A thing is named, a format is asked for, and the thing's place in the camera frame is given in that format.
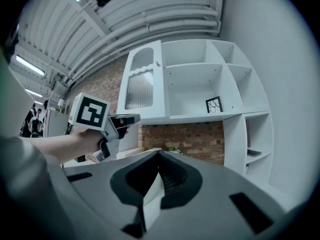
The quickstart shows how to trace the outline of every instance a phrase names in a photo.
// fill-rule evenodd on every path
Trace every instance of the forearm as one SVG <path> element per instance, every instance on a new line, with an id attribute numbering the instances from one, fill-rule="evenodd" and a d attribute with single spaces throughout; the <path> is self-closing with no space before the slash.
<path id="1" fill-rule="evenodd" d="M 41 153 L 55 156 L 61 164 L 98 150 L 102 138 L 98 131 L 44 138 L 21 138 L 37 147 Z"/>

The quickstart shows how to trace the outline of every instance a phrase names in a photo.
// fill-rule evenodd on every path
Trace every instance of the white ceiling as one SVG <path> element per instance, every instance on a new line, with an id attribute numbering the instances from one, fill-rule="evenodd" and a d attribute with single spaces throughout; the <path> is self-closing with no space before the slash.
<path id="1" fill-rule="evenodd" d="M 153 40 L 212 38 L 220 31 L 223 0 L 31 0 L 19 21 L 10 68 L 44 98 L 61 97 L 94 71 Z"/>

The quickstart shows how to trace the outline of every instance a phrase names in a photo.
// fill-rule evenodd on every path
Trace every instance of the brick wall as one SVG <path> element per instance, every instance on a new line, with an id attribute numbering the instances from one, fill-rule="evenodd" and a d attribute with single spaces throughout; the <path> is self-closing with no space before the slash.
<path id="1" fill-rule="evenodd" d="M 73 103 L 75 97 L 87 93 L 111 102 L 110 114 L 117 112 L 120 85 L 127 57 L 87 77 L 64 98 Z M 73 127 L 72 132 L 84 129 Z M 222 122 L 144 125 L 139 128 L 139 147 L 179 148 L 183 154 L 219 165 L 224 164 L 224 129 Z"/>
<path id="2" fill-rule="evenodd" d="M 222 121 L 144 125 L 139 129 L 139 146 L 163 150 L 179 148 L 186 156 L 218 165 L 223 165 L 225 160 Z"/>

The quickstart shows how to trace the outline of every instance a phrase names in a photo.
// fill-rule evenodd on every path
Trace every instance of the cabinet door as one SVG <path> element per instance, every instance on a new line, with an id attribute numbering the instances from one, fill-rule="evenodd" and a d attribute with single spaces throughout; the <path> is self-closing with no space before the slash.
<path id="1" fill-rule="evenodd" d="M 140 114 L 141 119 L 166 116 L 161 41 L 132 50 L 126 61 L 117 114 Z"/>

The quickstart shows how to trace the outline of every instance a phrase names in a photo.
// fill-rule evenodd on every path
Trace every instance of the black picture frame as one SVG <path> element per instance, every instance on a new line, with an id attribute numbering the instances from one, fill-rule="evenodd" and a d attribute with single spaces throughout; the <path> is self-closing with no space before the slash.
<path id="1" fill-rule="evenodd" d="M 211 102 L 214 102 L 215 104 L 217 102 L 218 106 L 211 106 Z M 223 112 L 220 96 L 217 96 L 217 97 L 214 97 L 214 98 L 211 98 L 211 99 L 207 99 L 205 101 L 205 104 L 206 104 L 206 110 L 208 111 L 208 113 L 214 114 L 214 113 Z"/>

